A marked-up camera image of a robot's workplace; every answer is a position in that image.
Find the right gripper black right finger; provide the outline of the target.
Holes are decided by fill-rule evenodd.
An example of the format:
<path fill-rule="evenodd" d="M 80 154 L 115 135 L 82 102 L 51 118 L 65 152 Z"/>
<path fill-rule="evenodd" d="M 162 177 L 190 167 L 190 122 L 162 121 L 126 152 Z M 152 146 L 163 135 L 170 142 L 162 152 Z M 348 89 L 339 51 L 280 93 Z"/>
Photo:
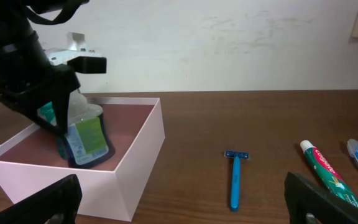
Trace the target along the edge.
<path fill-rule="evenodd" d="M 302 175 L 288 172 L 284 186 L 290 223 L 306 223 L 310 213 L 321 223 L 358 224 L 358 208 Z"/>

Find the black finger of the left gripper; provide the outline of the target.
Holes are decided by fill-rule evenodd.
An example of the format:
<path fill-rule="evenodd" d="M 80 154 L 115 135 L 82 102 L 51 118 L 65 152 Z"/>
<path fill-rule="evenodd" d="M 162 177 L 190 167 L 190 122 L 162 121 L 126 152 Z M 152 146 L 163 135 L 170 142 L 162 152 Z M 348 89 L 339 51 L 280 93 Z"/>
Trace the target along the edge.
<path fill-rule="evenodd" d="M 26 116 L 32 120 L 35 124 L 37 124 L 38 126 L 40 126 L 41 128 L 47 130 L 48 132 L 54 134 L 55 136 L 61 137 L 64 135 L 63 129 L 60 128 L 58 126 L 58 124 L 56 126 L 52 126 L 49 122 L 47 122 L 46 120 L 44 120 L 43 118 L 41 118 L 38 113 L 37 110 L 29 110 L 26 114 Z"/>
<path fill-rule="evenodd" d="M 50 100 L 56 119 L 56 125 L 52 130 L 54 135 L 64 136 L 68 129 L 68 105 L 70 93 L 64 90 L 50 90 L 50 94 Z"/>

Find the dark blue pump bottle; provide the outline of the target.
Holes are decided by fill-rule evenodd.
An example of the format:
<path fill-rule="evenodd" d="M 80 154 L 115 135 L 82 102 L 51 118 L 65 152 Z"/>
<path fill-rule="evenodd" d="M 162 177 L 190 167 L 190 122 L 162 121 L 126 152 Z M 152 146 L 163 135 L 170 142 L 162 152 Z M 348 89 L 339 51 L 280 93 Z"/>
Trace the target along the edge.
<path fill-rule="evenodd" d="M 90 169 L 112 158 L 116 150 L 104 126 L 104 111 L 78 90 L 70 93 L 68 129 L 62 139 L 68 166 Z"/>

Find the teal mouthwash bottle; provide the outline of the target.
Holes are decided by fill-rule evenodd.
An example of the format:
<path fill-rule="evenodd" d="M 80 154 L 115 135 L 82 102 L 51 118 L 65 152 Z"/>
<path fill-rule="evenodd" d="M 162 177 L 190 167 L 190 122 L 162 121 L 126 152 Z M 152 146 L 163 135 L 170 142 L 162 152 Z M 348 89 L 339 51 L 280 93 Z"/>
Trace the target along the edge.
<path fill-rule="evenodd" d="M 42 107 L 40 107 L 37 110 L 37 113 L 41 118 L 43 118 L 44 120 L 49 122 L 52 126 L 57 125 L 52 102 L 49 102 L 49 103 L 43 105 Z M 57 142 L 58 153 L 59 153 L 60 157 L 64 160 L 67 160 L 67 154 L 66 154 L 66 151 L 65 151 L 65 148 L 63 145 L 63 141 L 60 138 L 56 138 L 56 142 Z"/>

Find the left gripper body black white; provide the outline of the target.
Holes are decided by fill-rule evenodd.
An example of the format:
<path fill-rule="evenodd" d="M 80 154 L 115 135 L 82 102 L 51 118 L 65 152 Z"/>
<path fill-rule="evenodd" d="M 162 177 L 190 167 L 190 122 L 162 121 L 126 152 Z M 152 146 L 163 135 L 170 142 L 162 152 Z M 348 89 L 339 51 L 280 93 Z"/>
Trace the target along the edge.
<path fill-rule="evenodd" d="M 63 50 L 67 62 L 50 63 L 31 31 L 0 40 L 0 102 L 26 116 L 51 102 L 50 90 L 69 93 L 79 89 L 77 73 L 106 73 L 107 59 L 91 52 Z"/>

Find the green red toothpaste tube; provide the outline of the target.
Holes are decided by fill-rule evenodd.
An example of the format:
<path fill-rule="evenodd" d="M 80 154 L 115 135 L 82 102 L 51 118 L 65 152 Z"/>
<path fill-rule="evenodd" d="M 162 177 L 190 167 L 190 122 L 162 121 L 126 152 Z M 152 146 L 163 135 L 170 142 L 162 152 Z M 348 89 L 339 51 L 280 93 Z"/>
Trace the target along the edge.
<path fill-rule="evenodd" d="M 328 190 L 332 194 L 358 208 L 358 198 L 350 187 L 343 181 L 341 176 L 329 164 L 323 154 L 308 140 L 303 140 L 300 143 L 300 147 L 306 157 L 306 160 L 317 173 L 318 177 L 323 181 Z"/>

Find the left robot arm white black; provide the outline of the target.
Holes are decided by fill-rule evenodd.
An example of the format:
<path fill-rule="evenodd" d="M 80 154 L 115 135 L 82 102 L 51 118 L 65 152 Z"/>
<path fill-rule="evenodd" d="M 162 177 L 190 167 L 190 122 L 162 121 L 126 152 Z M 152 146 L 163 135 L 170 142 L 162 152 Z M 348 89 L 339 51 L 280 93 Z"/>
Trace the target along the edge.
<path fill-rule="evenodd" d="M 81 51 L 52 65 L 31 23 L 70 20 L 85 0 L 0 0 L 0 102 L 56 136 L 68 129 L 70 93 L 77 73 L 106 73 L 107 59 Z"/>

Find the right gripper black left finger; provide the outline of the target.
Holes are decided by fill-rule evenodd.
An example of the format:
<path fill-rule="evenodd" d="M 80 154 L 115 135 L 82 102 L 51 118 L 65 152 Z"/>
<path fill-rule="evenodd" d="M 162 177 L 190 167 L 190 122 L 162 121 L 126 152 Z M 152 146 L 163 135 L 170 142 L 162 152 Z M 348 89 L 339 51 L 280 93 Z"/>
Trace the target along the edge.
<path fill-rule="evenodd" d="M 82 191 L 70 174 L 0 212 L 0 224 L 75 224 Z"/>

